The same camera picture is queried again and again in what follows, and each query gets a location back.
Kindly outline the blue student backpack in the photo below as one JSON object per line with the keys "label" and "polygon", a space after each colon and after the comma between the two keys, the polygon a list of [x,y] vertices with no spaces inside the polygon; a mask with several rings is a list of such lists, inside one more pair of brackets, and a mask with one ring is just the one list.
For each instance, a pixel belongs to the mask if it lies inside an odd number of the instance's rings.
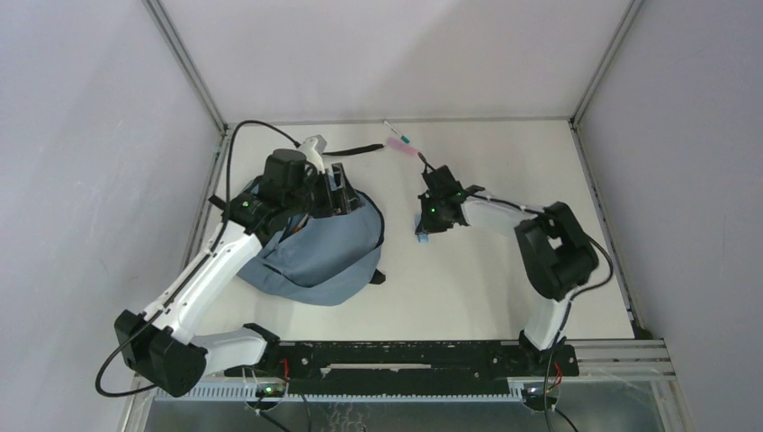
{"label": "blue student backpack", "polygon": [[[261,175],[239,194],[254,192]],[[355,190],[362,208],[326,218],[295,216],[283,229],[245,229],[229,220],[229,204],[239,194],[212,197],[222,211],[210,243],[213,273],[227,269],[225,281],[237,277],[262,293],[318,306],[339,305],[368,284],[384,283],[378,269],[384,216],[367,193]]]}

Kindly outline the teal capped marker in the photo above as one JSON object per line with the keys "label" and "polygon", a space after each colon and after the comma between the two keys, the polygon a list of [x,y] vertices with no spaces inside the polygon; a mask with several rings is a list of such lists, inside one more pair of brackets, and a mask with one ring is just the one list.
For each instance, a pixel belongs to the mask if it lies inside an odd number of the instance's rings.
{"label": "teal capped marker", "polygon": [[405,143],[407,145],[410,144],[409,138],[406,135],[404,135],[403,133],[401,133],[397,128],[395,128],[389,121],[383,120],[382,124],[384,126],[386,126],[392,132],[392,134],[396,138],[398,138],[400,141],[402,141],[403,143]]}

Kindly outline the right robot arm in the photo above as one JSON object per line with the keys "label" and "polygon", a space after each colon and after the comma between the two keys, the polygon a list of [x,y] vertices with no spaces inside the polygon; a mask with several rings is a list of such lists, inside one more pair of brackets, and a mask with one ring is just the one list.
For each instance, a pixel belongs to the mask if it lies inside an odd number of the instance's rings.
{"label": "right robot arm", "polygon": [[519,336],[520,362],[528,373],[544,374],[555,363],[572,302],[591,290],[591,274],[611,257],[564,202],[532,207],[492,197],[481,186],[462,186],[448,166],[426,164],[422,177],[420,239],[455,226],[515,237],[526,277],[541,297]]}

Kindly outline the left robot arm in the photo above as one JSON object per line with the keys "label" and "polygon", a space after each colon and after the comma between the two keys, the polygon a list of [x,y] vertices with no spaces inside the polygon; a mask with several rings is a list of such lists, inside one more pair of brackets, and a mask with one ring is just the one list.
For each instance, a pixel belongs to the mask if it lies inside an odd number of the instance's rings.
{"label": "left robot arm", "polygon": [[249,365],[274,373],[282,353],[274,338],[250,325],[199,336],[202,316],[237,273],[284,233],[298,216],[326,218],[354,211],[340,164],[325,166],[327,143],[311,136],[297,148],[279,148],[260,179],[221,202],[222,220],[209,244],[142,312],[123,311],[114,322],[118,353],[153,387],[180,397],[204,376]]}

